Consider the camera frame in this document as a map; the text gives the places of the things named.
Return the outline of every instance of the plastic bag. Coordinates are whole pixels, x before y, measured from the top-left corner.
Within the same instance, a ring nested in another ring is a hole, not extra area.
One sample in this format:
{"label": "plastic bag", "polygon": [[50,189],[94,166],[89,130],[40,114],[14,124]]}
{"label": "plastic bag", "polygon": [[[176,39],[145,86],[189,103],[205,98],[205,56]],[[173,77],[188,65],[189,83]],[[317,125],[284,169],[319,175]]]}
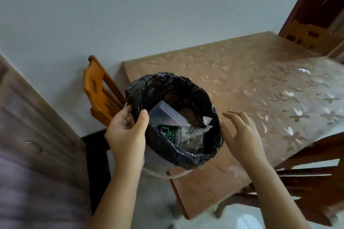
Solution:
{"label": "plastic bag", "polygon": [[126,99],[128,104],[132,105],[131,114],[135,122],[141,110],[150,111],[161,100],[178,112],[184,108],[191,109],[201,128],[205,128],[203,116],[212,118],[210,125],[213,127],[204,134],[203,154],[178,149],[161,135],[156,126],[148,124],[145,133],[146,143],[157,154],[176,166],[194,169],[214,157],[223,144],[220,121],[208,94],[186,77],[166,72],[145,75],[128,86]]}

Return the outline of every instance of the white wall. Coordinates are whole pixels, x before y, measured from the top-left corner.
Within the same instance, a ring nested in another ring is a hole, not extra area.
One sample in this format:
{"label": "white wall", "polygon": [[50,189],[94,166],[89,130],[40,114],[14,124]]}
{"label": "white wall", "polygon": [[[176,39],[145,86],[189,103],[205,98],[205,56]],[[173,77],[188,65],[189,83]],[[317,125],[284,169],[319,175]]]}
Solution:
{"label": "white wall", "polygon": [[83,92],[87,57],[123,60],[272,30],[297,0],[0,0],[0,50],[80,135],[100,130]]}

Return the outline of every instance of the floor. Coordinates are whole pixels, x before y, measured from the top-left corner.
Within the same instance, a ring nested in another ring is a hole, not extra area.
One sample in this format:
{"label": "floor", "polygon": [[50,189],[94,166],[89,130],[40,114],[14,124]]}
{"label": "floor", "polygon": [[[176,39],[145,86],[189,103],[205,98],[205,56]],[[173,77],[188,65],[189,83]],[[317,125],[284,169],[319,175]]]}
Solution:
{"label": "floor", "polygon": [[[112,154],[108,152],[109,167],[112,173],[114,171],[114,159],[111,156]],[[319,162],[319,164],[312,164],[311,166],[333,166],[337,164],[338,161],[334,160],[324,161],[322,163]],[[259,208],[239,204],[226,207],[221,219],[215,218],[214,211],[216,206],[213,206],[192,221],[186,220],[184,217],[176,220],[172,214],[175,200],[174,192],[168,180],[142,174],[131,228],[265,228]],[[331,228],[316,223],[310,223],[310,225],[312,229]],[[338,214],[338,222],[332,228],[344,228],[344,211]]]}

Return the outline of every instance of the bottle label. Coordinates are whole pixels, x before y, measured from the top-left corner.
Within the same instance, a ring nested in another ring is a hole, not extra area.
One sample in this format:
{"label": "bottle label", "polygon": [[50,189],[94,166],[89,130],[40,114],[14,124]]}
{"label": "bottle label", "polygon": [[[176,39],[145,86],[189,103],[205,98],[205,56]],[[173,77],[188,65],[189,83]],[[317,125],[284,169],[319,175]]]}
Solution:
{"label": "bottle label", "polygon": [[170,142],[175,144],[176,138],[178,136],[177,131],[179,126],[163,125],[160,124],[157,126],[157,129],[160,131],[161,135],[167,138]]}

